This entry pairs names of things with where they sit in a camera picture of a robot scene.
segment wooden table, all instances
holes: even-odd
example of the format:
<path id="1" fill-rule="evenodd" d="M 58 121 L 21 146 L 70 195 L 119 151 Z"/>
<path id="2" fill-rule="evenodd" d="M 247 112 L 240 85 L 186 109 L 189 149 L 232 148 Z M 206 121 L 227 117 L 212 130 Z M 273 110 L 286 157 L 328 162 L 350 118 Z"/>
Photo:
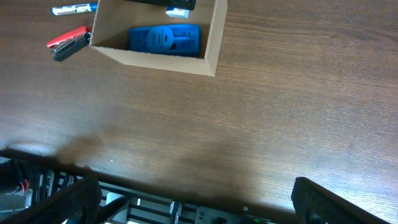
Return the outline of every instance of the wooden table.
<path id="1" fill-rule="evenodd" d="M 398 222 L 397 1 L 229 0 L 215 78 L 53 61 L 73 3 L 0 4 L 2 147 L 239 209 L 291 212 L 305 176 Z"/>

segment tabletop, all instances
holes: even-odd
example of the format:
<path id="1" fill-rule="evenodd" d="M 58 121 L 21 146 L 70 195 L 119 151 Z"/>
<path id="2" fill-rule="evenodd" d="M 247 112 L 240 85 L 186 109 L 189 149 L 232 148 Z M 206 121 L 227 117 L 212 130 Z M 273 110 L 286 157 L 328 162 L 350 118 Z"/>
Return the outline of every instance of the tabletop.
<path id="1" fill-rule="evenodd" d="M 229 0 L 216 77 L 46 43 L 94 14 L 0 4 L 0 145 L 197 200 L 293 212 L 304 176 L 398 222 L 398 2 Z"/>

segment blue and white eraser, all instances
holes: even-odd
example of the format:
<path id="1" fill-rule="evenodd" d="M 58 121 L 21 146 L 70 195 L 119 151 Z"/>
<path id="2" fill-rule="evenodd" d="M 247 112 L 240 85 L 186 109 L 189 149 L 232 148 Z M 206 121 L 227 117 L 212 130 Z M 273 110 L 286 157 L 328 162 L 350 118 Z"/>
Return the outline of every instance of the blue and white eraser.
<path id="1" fill-rule="evenodd" d="M 189 10 L 179 9 L 179 8 L 176 8 L 176 7 L 167 7 L 166 8 L 166 14 L 169 15 L 170 17 L 188 19 Z"/>

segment white marker label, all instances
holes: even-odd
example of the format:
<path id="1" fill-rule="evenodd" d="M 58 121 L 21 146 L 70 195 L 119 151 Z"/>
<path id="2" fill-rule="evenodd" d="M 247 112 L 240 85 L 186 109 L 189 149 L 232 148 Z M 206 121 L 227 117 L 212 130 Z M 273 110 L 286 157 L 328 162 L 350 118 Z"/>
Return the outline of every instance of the white marker label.
<path id="1" fill-rule="evenodd" d="M 72 6 L 53 7 L 52 13 L 56 16 L 73 14 L 79 12 L 92 12 L 90 4 L 79 4 Z"/>

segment eraser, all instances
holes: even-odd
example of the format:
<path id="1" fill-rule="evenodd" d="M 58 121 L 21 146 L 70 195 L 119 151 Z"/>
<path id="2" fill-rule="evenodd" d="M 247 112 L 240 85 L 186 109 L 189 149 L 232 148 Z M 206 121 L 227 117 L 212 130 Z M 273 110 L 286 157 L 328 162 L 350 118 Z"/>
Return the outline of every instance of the eraser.
<path id="1" fill-rule="evenodd" d="M 166 14 L 169 15 L 170 17 L 188 19 L 189 10 L 179 9 L 179 8 L 176 8 L 176 7 L 167 7 L 166 8 Z"/>

